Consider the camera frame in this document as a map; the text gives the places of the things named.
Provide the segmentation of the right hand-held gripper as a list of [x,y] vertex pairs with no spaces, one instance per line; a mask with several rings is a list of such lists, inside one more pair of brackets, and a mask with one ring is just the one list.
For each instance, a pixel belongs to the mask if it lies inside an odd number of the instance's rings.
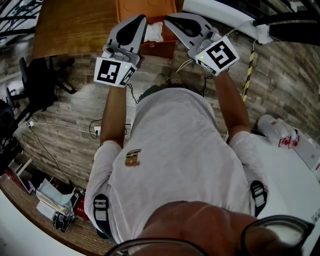
[[[165,26],[189,50],[187,54],[196,64],[218,76],[240,57],[227,36],[221,36],[202,16],[192,13],[172,13],[164,18]],[[194,40],[203,35],[196,43]]]

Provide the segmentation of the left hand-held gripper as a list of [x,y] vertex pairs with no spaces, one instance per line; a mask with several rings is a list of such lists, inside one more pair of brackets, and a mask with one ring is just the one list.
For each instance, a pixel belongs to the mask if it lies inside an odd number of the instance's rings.
[[[100,57],[96,58],[94,79],[98,84],[124,88],[140,68],[140,54],[147,30],[147,17],[135,15],[119,22],[109,33]],[[117,47],[131,47],[130,51]]]

